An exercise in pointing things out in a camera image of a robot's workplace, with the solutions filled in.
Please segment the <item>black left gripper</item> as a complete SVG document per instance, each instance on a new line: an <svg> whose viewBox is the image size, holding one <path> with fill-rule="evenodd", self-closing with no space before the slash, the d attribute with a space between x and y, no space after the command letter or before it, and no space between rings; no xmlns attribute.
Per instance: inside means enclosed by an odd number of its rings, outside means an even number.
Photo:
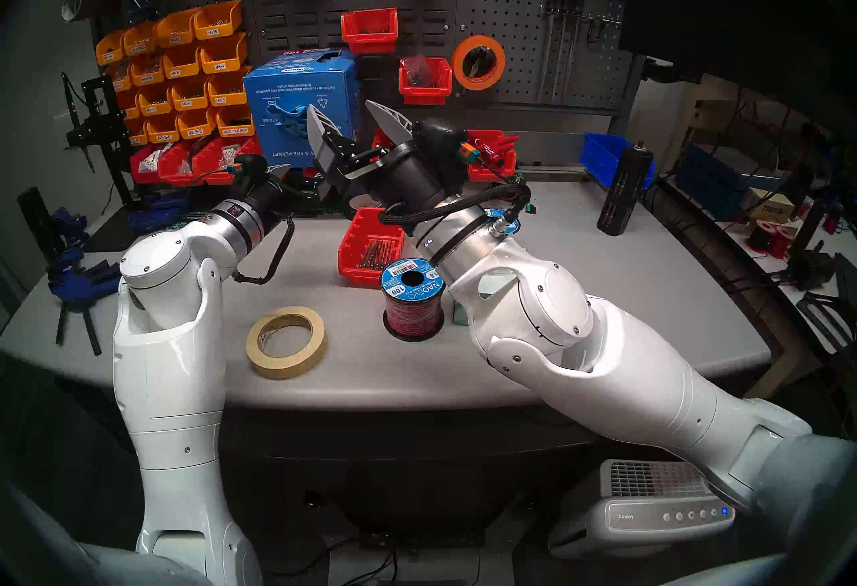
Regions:
<svg viewBox="0 0 857 586"><path fill-rule="evenodd" d="M291 164L272 165L251 172L251 207L254 210L294 210L298 191L282 182Z"/></svg>

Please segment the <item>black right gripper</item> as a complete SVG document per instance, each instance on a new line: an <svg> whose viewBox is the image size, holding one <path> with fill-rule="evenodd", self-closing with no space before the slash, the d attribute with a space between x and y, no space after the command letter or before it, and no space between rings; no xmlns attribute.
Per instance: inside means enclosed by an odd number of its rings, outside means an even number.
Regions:
<svg viewBox="0 0 857 586"><path fill-rule="evenodd" d="M415 126L409 118L379 102L365 100L371 116L393 147L371 150L344 137L315 105L306 111L306 130L322 180L322 204L368 194L387 208L383 223L413 234L418 222L453 214L462 192L462 129Z"/></svg>

